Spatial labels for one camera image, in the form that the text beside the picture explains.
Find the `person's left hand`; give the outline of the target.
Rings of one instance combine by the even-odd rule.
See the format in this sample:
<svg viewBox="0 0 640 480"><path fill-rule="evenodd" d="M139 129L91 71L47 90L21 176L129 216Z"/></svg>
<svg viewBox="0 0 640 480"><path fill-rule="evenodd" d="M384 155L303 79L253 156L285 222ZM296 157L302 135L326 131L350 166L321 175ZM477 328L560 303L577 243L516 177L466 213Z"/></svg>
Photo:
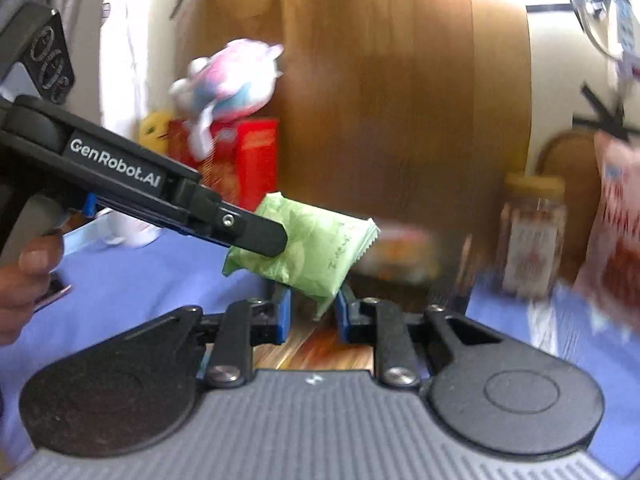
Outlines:
<svg viewBox="0 0 640 480"><path fill-rule="evenodd" d="M59 230L29 242L16 263L2 266L0 278L0 340L14 344L32 319L37 301L50 285L50 274L63 258L63 235Z"/></svg>

